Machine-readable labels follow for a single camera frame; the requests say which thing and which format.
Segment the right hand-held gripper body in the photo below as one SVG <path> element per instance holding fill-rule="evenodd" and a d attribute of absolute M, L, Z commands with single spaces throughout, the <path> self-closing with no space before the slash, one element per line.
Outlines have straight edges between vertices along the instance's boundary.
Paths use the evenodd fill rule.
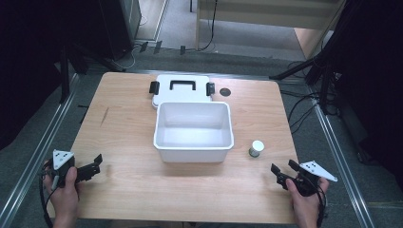
<path fill-rule="evenodd" d="M 316 161 L 299 163 L 299 166 L 300 172 L 297 173 L 297 177 L 293 179 L 293 182 L 303 197 L 310 197 L 317 192 L 320 178 L 337 182 L 337 177 L 324 169 Z"/>

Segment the dark curtain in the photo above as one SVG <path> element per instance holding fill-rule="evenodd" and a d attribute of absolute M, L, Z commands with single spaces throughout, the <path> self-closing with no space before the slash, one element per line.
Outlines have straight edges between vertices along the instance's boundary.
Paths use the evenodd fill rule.
<path fill-rule="evenodd" d="M 0 0 L 0 150 L 9 146 L 61 87 L 64 44 L 78 44 L 76 21 L 89 0 Z"/>
<path fill-rule="evenodd" d="M 403 191 L 403 0 L 347 0 L 335 34 L 336 88 L 366 131 L 359 147 Z"/>

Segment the small jar with white cap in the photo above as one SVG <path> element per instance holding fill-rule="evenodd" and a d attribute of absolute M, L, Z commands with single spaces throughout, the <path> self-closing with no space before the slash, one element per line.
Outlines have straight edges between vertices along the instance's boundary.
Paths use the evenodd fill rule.
<path fill-rule="evenodd" d="M 252 142 L 251 147 L 248 150 L 248 153 L 251 157 L 257 158 L 260 153 L 264 150 L 265 146 L 262 141 L 255 140 Z"/>

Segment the white plastic storage box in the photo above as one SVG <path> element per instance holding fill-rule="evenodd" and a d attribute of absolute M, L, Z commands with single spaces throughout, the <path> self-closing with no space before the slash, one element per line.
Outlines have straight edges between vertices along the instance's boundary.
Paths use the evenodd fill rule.
<path fill-rule="evenodd" d="M 164 162 L 223 162 L 235 143 L 224 102 L 162 103 L 153 144 Z"/>

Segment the metal floor rail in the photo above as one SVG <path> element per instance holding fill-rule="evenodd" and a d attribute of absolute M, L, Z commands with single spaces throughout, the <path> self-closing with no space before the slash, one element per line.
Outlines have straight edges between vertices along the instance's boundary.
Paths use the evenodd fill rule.
<path fill-rule="evenodd" d="M 35 146 L 34 150 L 30 154 L 27 165 L 23 168 L 21 176 L 18 178 L 14 187 L 10 191 L 10 195 L 4 203 L 4 206 L 0 212 L 0 228 L 9 228 L 21 203 L 32 182 L 37 177 L 37 172 L 40 169 L 43 159 L 47 154 L 47 151 L 52 143 L 60 125 L 75 96 L 76 89 L 80 83 L 80 76 L 74 73 L 71 76 L 71 81 L 67 84 L 71 87 L 71 92 L 67 95 L 66 99 L 57 105 L 51 120 L 49 121 L 45 132 L 41 135 L 40 141 Z"/>
<path fill-rule="evenodd" d="M 324 224 L 333 228 L 375 228 L 358 178 L 354 176 L 349 159 L 344 155 L 346 149 L 337 137 L 335 126 L 331 124 L 332 118 L 320 108 L 319 92 L 312 89 L 309 92 L 314 94 L 310 102 L 315 124 L 310 133 L 316 143 L 311 157 L 338 178 L 338 182 L 331 182 L 326 194 L 327 218 Z"/>

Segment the dark cabinet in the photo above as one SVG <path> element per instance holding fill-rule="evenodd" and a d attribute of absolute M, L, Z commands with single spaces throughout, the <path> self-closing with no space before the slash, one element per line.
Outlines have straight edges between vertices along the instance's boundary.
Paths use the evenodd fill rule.
<path fill-rule="evenodd" d="M 119 60 L 134 48 L 142 19 L 139 0 L 98 0 L 105 57 Z"/>

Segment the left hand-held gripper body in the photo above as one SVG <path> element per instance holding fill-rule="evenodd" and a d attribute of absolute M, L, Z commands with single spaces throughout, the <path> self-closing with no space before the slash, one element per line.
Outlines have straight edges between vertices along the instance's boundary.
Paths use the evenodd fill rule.
<path fill-rule="evenodd" d="M 54 150 L 49 161 L 48 174 L 52 177 L 52 188 L 63 188 L 66 185 L 66 176 L 70 167 L 75 166 L 73 152 Z"/>

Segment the person's right hand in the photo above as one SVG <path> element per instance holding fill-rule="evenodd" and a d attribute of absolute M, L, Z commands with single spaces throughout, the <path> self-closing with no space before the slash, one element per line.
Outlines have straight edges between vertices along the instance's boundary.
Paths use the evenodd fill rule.
<path fill-rule="evenodd" d="M 317 222 L 319 215 L 318 196 L 303 197 L 291 180 L 287 180 L 288 192 L 291 195 L 296 224 L 298 222 Z"/>

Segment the beige wooden furniture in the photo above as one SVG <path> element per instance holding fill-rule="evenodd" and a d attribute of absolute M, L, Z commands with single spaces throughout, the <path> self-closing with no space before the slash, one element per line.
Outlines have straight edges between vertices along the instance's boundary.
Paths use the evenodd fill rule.
<path fill-rule="evenodd" d="M 217 21 L 293 28 L 306 58 L 313 57 L 333 29 L 347 0 L 197 0 L 196 47 L 200 21 Z"/>

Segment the person's left hand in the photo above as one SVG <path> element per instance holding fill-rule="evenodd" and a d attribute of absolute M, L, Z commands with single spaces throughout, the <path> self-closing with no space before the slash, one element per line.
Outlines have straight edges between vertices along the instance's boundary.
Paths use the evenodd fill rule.
<path fill-rule="evenodd" d="M 77 168 L 70 167 L 64 188 L 56 189 L 50 197 L 55 210 L 55 218 L 77 219 L 79 195 L 76 190 Z"/>

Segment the black metal stand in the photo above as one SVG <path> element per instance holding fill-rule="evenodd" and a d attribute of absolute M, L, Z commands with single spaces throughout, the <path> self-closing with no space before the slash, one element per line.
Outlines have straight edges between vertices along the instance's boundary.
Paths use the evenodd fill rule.
<path fill-rule="evenodd" d="M 288 69 L 279 75 L 270 76 L 271 80 L 283 80 L 303 69 L 310 67 L 308 74 L 305 77 L 305 83 L 308 86 L 315 85 L 318 81 L 321 81 L 319 91 L 319 107 L 325 115 L 329 114 L 328 107 L 328 94 L 329 84 L 331 77 L 334 74 L 331 51 L 328 48 L 323 49 L 319 54 L 311 59 L 298 64 L 297 66 Z"/>
<path fill-rule="evenodd" d="M 108 62 L 105 58 L 102 58 L 96 52 L 89 50 L 88 48 L 75 44 L 64 44 L 60 53 L 60 73 L 61 73 L 61 88 L 62 95 L 60 103 L 64 103 L 67 100 L 67 96 L 70 94 L 70 78 L 68 74 L 68 65 L 72 64 L 73 68 L 79 72 L 86 74 L 88 66 L 84 57 L 87 56 L 92 60 L 95 60 L 102 66 L 108 68 L 112 72 L 125 72 L 122 66 L 117 66 Z"/>

